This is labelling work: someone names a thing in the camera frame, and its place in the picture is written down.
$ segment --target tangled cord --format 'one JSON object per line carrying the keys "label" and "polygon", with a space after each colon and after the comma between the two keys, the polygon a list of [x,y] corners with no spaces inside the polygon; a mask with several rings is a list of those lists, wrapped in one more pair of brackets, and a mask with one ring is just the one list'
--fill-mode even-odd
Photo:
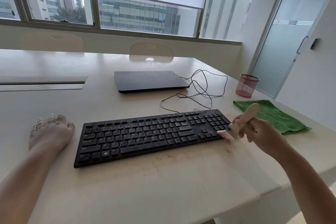
{"label": "tangled cord", "polygon": [[[198,74],[199,72],[202,72],[203,75],[204,75],[205,82],[206,82],[206,84],[207,84],[206,89],[203,89],[203,88],[200,86],[200,84],[199,84],[196,80],[193,80],[193,76],[195,76],[195,75]],[[228,82],[228,77],[227,77],[226,75],[214,74],[214,75],[217,75],[217,76],[226,77],[226,82],[225,82],[225,85],[224,85],[224,92],[223,92],[223,94],[218,95],[218,96],[215,96],[215,95],[209,95],[209,94],[207,93],[207,90],[208,90],[208,81],[207,81],[207,78],[206,78],[204,72],[208,72],[208,73],[210,73],[210,74],[214,74],[214,73],[211,73],[211,72],[209,72],[209,71],[207,71],[207,70],[198,69],[198,70],[196,70],[196,72],[193,73],[192,76],[189,77],[189,78],[181,77],[182,79],[185,79],[185,80],[189,80],[189,79],[191,79],[191,83],[190,83],[187,87],[185,87],[183,90],[187,89],[187,88],[192,84],[192,85],[194,86],[195,90],[198,92],[197,94],[192,95],[192,96],[187,96],[187,95],[185,95],[185,94],[182,94],[181,92],[182,92],[183,90],[181,90],[180,92],[178,92],[178,93],[172,95],[171,97],[162,100],[162,101],[160,102],[160,106],[161,106],[163,109],[167,110],[167,111],[171,111],[171,112],[177,112],[177,113],[179,113],[178,111],[169,110],[169,109],[164,108],[164,107],[162,106],[162,102],[163,102],[163,101],[166,101],[167,99],[170,99],[170,98],[172,98],[172,97],[174,97],[174,96],[177,96],[177,97],[179,97],[179,98],[188,98],[188,99],[191,99],[192,101],[198,103],[199,105],[201,105],[201,106],[203,106],[203,107],[205,107],[205,108],[211,109],[211,108],[212,108],[212,98],[211,98],[211,97],[221,97],[221,96],[224,95],[224,93],[225,93],[225,87],[226,87],[226,84],[227,84],[227,82]],[[195,86],[195,83],[197,83],[197,85],[203,90],[203,92],[199,92],[199,91],[197,90],[197,88],[196,88],[196,86]],[[195,99],[192,99],[192,97],[195,97],[195,96],[198,96],[198,95],[208,96],[208,97],[210,98],[210,101],[211,101],[211,105],[210,105],[210,107],[207,107],[207,106],[205,106],[205,105],[202,105],[201,103],[197,102]]]}

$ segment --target spacebar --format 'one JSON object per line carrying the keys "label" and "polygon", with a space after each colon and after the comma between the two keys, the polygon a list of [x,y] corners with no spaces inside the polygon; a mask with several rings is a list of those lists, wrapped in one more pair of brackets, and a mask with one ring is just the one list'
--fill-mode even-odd
{"label": "spacebar", "polygon": [[147,149],[166,146],[166,145],[167,145],[166,141],[160,141],[160,142],[148,143],[148,144],[140,144],[140,145],[121,148],[120,153],[123,154],[123,153],[129,153],[133,151],[147,150]]}

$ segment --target red mesh pen holder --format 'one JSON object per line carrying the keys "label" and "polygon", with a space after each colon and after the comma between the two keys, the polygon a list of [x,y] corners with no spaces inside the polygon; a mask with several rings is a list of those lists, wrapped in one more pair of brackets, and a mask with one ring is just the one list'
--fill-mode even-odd
{"label": "red mesh pen holder", "polygon": [[255,76],[241,74],[236,88],[236,94],[244,98],[250,98],[258,81],[260,81],[260,79]]}

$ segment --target green towel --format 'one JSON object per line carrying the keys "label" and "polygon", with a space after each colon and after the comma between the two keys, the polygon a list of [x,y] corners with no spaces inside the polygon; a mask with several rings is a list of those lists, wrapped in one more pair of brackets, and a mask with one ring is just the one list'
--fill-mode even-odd
{"label": "green towel", "polygon": [[261,110],[256,117],[268,120],[272,126],[279,130],[279,132],[283,135],[305,132],[311,129],[299,120],[284,113],[283,111],[280,111],[269,100],[233,101],[233,104],[243,112],[245,112],[246,109],[254,103],[258,103],[261,106]]}

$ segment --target door frame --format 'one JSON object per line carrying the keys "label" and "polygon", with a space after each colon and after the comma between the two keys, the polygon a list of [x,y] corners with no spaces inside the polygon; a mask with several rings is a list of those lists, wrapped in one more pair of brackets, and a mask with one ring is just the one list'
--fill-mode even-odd
{"label": "door frame", "polygon": [[[326,7],[327,7],[327,5],[328,5],[329,2],[330,2],[330,0],[325,0],[325,3],[323,4],[321,10],[320,10],[319,13],[317,14],[317,17],[316,17],[316,19],[315,19],[313,25],[311,26],[310,30],[308,31],[307,36],[306,36],[306,37],[304,38],[304,40],[302,41],[300,47],[298,46],[298,47],[299,47],[298,52],[299,52],[300,50],[302,50],[303,47],[305,46],[305,44],[307,43],[307,39],[311,36],[312,32],[313,32],[314,29],[316,28],[316,25],[317,25],[317,23],[319,22],[319,20],[320,20],[322,14],[324,13],[324,10],[326,9]],[[254,58],[252,59],[252,62],[251,62],[251,65],[250,65],[250,69],[249,69],[249,71],[248,71],[248,74],[252,74],[252,72],[253,72],[253,70],[254,70],[254,68],[255,68],[255,66],[256,66],[256,63],[257,63],[258,58],[259,58],[259,56],[260,56],[260,53],[261,53],[261,51],[262,51],[262,49],[263,49],[263,47],[264,47],[265,41],[266,41],[267,36],[268,36],[268,34],[269,34],[269,32],[270,32],[270,29],[271,29],[271,27],[272,27],[272,25],[273,25],[275,16],[276,16],[276,14],[277,14],[277,12],[278,12],[278,10],[279,10],[279,7],[280,7],[281,3],[282,3],[282,0],[277,0],[277,1],[276,1],[275,9],[274,9],[274,11],[273,11],[273,13],[272,13],[272,16],[271,16],[271,19],[270,19],[270,21],[269,21],[269,23],[268,23],[268,25],[267,25],[267,29],[266,29],[265,33],[263,34],[263,36],[262,36],[262,41],[261,41],[261,43],[260,43],[260,45],[259,45],[259,47],[258,47],[258,49],[257,49],[257,51],[256,51],[256,54],[254,55]],[[276,98],[277,98],[277,96],[278,96],[278,94],[279,94],[281,88],[283,87],[284,83],[286,82],[286,80],[287,80],[287,78],[288,78],[288,76],[289,76],[289,74],[290,74],[290,72],[291,72],[291,70],[292,70],[292,68],[293,68],[293,66],[294,66],[295,61],[296,61],[296,59],[298,58],[298,56],[299,56],[299,54],[296,54],[296,56],[295,56],[295,58],[294,58],[292,64],[290,65],[290,67],[289,67],[289,69],[288,69],[288,71],[287,71],[287,73],[286,73],[286,75],[285,75],[283,81],[281,82],[281,85],[280,85],[279,89],[277,90],[275,96],[272,97],[272,96],[268,95],[268,94],[265,93],[265,92],[262,92],[263,94],[265,94],[265,95],[267,95],[267,96],[269,96],[269,97],[271,97],[271,98],[273,98],[273,99],[276,99]]]}

